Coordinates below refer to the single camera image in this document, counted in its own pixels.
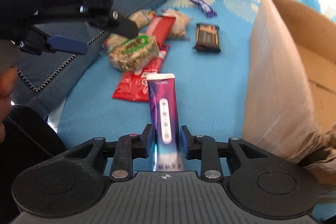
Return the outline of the person left hand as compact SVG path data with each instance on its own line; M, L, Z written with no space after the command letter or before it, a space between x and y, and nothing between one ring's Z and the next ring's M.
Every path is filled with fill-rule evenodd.
M5 138L5 126L3 120L9 114L11 109L11 93L17 83L18 74L15 67L7 69L1 74L0 82L0 139L3 142Z

